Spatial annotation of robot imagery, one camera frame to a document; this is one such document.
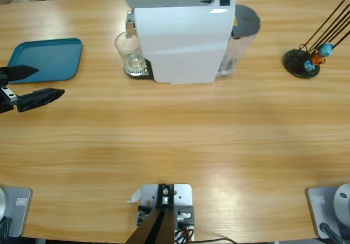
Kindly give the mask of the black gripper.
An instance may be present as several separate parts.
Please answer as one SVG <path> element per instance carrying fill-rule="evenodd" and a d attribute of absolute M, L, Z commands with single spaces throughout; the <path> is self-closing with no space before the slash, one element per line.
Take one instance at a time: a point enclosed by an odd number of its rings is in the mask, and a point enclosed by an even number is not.
<path fill-rule="evenodd" d="M 25 112 L 45 106 L 65 93 L 64 89 L 45 88 L 17 97 L 8 88 L 9 82 L 25 79 L 37 72 L 38 69 L 25 65 L 1 67 L 1 113 L 13 110 L 16 101 L 17 111 Z"/>

